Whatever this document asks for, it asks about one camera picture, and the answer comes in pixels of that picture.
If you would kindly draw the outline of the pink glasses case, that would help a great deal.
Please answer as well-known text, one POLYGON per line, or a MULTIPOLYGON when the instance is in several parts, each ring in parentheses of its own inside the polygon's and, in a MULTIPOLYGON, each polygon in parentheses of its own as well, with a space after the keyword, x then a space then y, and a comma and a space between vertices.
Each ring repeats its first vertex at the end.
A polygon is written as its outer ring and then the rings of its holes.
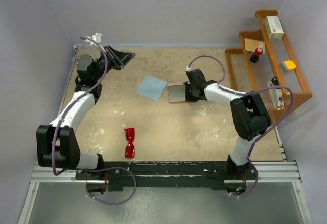
POLYGON ((168 84, 168 102, 181 103, 185 102, 185 84, 184 83, 170 83, 168 84))

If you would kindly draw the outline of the blue cleaning cloth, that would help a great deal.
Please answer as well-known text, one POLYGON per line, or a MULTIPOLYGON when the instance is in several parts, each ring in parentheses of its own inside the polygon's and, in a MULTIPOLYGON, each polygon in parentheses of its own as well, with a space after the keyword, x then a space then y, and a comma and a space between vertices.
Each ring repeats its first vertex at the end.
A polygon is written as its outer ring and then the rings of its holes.
POLYGON ((166 81, 147 75, 142 80, 136 93, 154 101, 158 101, 166 85, 166 81))

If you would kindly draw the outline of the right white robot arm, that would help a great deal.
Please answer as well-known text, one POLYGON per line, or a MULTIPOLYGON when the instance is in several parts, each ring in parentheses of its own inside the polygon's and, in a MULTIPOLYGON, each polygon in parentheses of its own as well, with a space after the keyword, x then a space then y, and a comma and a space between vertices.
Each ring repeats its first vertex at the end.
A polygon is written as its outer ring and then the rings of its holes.
POLYGON ((207 81, 200 69, 186 69, 185 101, 207 100, 230 109, 234 129, 238 135, 235 147, 228 157, 227 173, 240 178, 254 148, 255 140, 271 126, 271 118, 259 94, 237 92, 216 81, 207 81))

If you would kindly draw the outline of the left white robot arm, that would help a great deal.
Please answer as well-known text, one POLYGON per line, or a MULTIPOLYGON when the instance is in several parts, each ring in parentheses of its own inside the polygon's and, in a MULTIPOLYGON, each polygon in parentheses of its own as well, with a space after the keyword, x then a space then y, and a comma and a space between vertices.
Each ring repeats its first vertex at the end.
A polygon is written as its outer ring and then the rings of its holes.
POLYGON ((110 70, 121 70, 135 53, 120 52, 111 46, 101 48, 99 58, 89 54, 77 58, 77 76, 72 99, 64 110, 49 125, 40 125, 36 130, 37 160, 41 167, 57 169, 86 169, 94 179, 105 174, 103 157, 100 154, 83 152, 76 138, 76 131, 88 111, 98 102, 101 82, 110 70))

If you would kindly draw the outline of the red sunglasses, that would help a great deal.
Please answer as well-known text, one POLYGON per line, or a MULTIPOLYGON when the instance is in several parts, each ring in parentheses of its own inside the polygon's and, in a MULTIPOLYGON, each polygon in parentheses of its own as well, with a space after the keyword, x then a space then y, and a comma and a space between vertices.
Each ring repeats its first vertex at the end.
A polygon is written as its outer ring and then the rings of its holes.
POLYGON ((125 158, 133 158, 135 157, 135 146, 134 146, 134 139, 135 139, 135 129, 125 128, 125 139, 127 141, 127 145, 125 148, 125 158))

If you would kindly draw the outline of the tan paper packet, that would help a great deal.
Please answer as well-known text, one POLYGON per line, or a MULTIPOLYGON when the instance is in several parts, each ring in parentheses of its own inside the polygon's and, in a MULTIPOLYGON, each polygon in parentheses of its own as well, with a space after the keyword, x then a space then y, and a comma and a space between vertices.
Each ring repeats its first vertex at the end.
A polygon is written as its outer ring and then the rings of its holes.
POLYGON ((265 43, 263 41, 245 38, 245 50, 255 52, 257 48, 261 48, 265 53, 265 43))

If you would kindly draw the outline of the red black stamp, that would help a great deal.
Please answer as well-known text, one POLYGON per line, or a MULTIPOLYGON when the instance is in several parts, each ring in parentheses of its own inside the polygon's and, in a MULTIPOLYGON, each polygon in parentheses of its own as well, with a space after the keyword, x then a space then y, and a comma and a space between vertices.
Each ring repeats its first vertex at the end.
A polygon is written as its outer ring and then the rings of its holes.
POLYGON ((259 61, 260 55, 263 53, 262 48, 256 48, 254 53, 250 57, 250 62, 257 63, 259 61))

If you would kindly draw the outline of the wooden tiered shelf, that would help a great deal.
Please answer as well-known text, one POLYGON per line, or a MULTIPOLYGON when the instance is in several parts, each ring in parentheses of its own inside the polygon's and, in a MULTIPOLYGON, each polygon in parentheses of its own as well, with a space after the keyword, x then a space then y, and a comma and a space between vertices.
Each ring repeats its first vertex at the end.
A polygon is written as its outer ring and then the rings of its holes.
POLYGON ((262 89, 267 86, 268 81, 276 76, 280 85, 287 86, 293 92, 294 104, 291 110, 294 111, 310 99, 312 93, 298 65, 287 35, 284 34, 282 39, 268 37, 264 20, 267 16, 278 16, 278 11, 259 10, 255 16, 260 28, 256 31, 240 32, 241 47, 225 50, 231 86, 239 91, 262 89), (250 62, 253 53, 245 50, 245 38, 265 43, 265 53, 260 56, 257 63, 250 62), (279 64, 286 60, 292 60, 296 64, 296 69, 283 72, 279 64))

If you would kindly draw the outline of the white black device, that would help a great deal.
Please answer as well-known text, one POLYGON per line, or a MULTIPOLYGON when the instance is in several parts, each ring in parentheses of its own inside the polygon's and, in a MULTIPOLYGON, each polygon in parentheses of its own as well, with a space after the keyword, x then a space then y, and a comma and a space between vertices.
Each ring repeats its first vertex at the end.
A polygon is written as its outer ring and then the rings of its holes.
MULTIPOLYGON (((273 87, 278 86, 279 82, 276 76, 274 76, 270 81, 268 81, 267 86, 273 87)), ((283 94, 281 89, 270 89, 269 94, 273 103, 274 108, 284 107, 283 94)))

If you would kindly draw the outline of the yellow grey sponge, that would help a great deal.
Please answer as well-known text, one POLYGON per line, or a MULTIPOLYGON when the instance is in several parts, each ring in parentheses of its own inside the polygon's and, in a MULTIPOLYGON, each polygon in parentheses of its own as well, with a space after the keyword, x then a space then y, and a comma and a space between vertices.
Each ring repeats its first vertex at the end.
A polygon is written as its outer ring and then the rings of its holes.
POLYGON ((283 72, 290 72, 296 69, 296 64, 292 60, 286 60, 279 64, 283 72))

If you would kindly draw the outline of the white red box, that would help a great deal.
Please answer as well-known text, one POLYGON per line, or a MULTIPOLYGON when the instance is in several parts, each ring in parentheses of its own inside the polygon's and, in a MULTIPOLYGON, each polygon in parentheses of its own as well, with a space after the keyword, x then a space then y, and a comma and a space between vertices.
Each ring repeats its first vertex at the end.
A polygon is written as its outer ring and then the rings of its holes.
POLYGON ((264 24, 269 38, 282 39, 284 31, 278 16, 267 16, 264 24))

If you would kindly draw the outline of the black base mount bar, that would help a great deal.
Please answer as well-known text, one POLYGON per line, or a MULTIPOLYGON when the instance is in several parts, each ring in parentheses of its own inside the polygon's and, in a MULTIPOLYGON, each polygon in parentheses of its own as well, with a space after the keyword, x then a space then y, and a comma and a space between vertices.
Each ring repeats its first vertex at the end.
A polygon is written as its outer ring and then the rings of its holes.
POLYGON ((236 184, 255 180, 253 165, 234 168, 228 161, 140 161, 104 163, 104 172, 79 170, 77 180, 88 183, 107 180, 110 192, 125 187, 235 189, 236 184))

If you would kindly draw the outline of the aluminium frame rail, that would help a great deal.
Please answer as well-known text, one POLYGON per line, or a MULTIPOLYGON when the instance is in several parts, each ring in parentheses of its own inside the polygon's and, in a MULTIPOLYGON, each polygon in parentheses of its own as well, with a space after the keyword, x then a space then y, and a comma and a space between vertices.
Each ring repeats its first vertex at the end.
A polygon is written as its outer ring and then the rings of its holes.
POLYGON ((54 176, 49 168, 35 166, 19 223, 28 223, 40 183, 99 183, 109 177, 109 190, 124 187, 210 188, 224 190, 250 183, 291 183, 304 223, 312 223, 295 161, 263 161, 232 169, 226 162, 106 162, 102 172, 67 170, 54 176))

